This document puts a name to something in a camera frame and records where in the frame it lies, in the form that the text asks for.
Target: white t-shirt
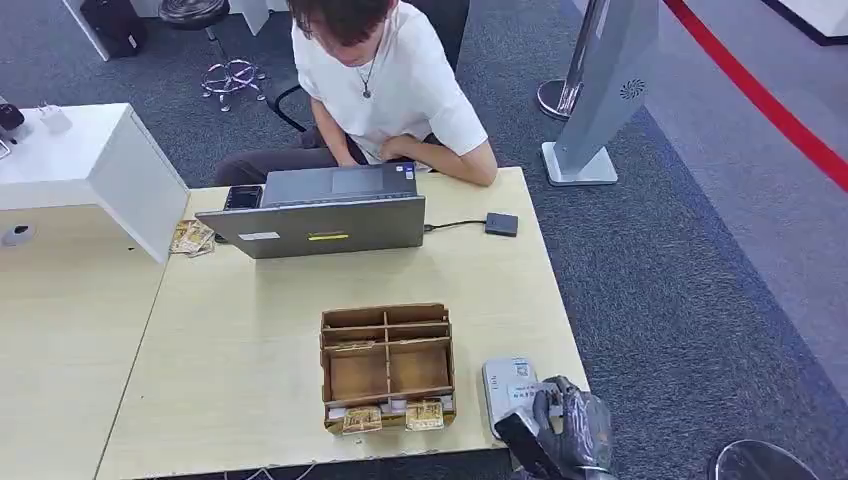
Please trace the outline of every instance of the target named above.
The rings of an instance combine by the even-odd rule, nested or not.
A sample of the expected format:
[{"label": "white t-shirt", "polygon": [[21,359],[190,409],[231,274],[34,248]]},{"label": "white t-shirt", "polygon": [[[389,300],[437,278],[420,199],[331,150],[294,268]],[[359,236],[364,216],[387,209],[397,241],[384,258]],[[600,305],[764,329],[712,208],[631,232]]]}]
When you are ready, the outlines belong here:
[{"label": "white t-shirt", "polygon": [[444,48],[427,17],[399,2],[389,14],[365,98],[363,78],[371,63],[346,67],[295,26],[292,45],[300,85],[321,101],[370,163],[380,163],[380,146],[409,134],[431,133],[457,155],[479,147],[486,134],[459,88]]}]

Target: dark hair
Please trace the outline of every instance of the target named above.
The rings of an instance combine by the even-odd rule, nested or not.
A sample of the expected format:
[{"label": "dark hair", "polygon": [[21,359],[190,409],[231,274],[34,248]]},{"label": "dark hair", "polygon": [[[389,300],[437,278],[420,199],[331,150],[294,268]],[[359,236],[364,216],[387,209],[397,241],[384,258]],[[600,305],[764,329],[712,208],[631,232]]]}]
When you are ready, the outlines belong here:
[{"label": "dark hair", "polygon": [[321,22],[333,38],[352,47],[364,42],[389,13],[392,0],[288,0],[297,26],[312,38],[312,23]]}]

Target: gray carpet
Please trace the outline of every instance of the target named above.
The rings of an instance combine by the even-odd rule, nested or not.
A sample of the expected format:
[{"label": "gray carpet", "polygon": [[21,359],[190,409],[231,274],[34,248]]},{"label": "gray carpet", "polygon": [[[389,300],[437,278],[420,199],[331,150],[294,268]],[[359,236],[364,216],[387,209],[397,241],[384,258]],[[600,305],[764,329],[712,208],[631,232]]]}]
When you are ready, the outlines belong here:
[{"label": "gray carpet", "polygon": [[[212,58],[202,36],[151,24],[143,56],[101,64],[82,40],[39,40],[21,26],[73,36],[61,8],[47,0],[12,8],[18,20],[4,15],[0,31],[23,39],[15,49],[0,45],[4,96],[130,101],[192,186],[207,185],[227,152],[294,139],[260,105],[245,101],[224,115],[197,98],[195,74]],[[533,92],[561,71],[560,52],[576,31],[569,12],[558,0],[475,0],[458,77],[501,164],[525,169],[590,383],[614,415],[619,476],[704,478],[723,444],[746,437],[795,452],[822,478],[844,476],[848,407],[647,111],[609,146],[618,185],[547,184],[539,145],[560,125],[536,110]],[[287,32],[285,15],[258,39],[231,18],[221,37],[281,76],[291,71]],[[326,465],[312,475],[487,479],[508,471],[507,454],[494,451]]]},{"label": "gray carpet", "polygon": [[[848,45],[816,45],[761,0],[687,4],[787,108],[848,158]],[[671,12],[661,12],[654,85],[662,95],[649,98],[648,110],[848,399],[848,195],[742,95]]]}]

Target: glove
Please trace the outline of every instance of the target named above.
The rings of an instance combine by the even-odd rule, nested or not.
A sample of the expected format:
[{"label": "glove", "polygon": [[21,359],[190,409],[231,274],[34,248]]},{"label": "glove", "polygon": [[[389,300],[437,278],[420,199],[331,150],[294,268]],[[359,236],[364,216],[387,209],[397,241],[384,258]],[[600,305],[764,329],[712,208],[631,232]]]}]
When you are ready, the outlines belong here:
[{"label": "glove", "polygon": [[[540,389],[533,399],[533,418],[539,425],[539,444],[560,468],[573,472],[574,478],[613,479],[612,426],[604,402],[582,392],[567,378],[551,377],[543,383],[555,388]],[[557,433],[550,421],[551,407],[562,405],[562,431]],[[533,478],[523,468],[513,478]]]}]

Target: compartment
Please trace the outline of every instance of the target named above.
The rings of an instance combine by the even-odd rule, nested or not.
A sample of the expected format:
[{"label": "compartment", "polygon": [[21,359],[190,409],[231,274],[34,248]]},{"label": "compartment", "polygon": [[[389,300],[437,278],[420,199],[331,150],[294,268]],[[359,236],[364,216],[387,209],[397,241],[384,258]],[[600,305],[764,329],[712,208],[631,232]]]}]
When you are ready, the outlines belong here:
[{"label": "compartment", "polygon": [[441,304],[401,305],[386,307],[389,325],[403,323],[447,323],[448,311]]},{"label": "compartment", "polygon": [[386,347],[324,352],[324,401],[363,400],[389,393]]},{"label": "compartment", "polygon": [[391,344],[388,348],[392,393],[452,387],[449,339]]},{"label": "compartment", "polygon": [[386,339],[390,342],[427,338],[443,338],[449,336],[450,325],[447,323],[413,323],[406,325],[390,325],[386,329]]},{"label": "compartment", "polygon": [[384,342],[386,340],[386,329],[382,326],[325,328],[321,334],[323,335],[322,344],[326,347],[364,342]]},{"label": "compartment", "polygon": [[383,309],[377,308],[334,310],[332,312],[324,312],[322,327],[377,327],[385,325],[385,316],[386,314]]}]

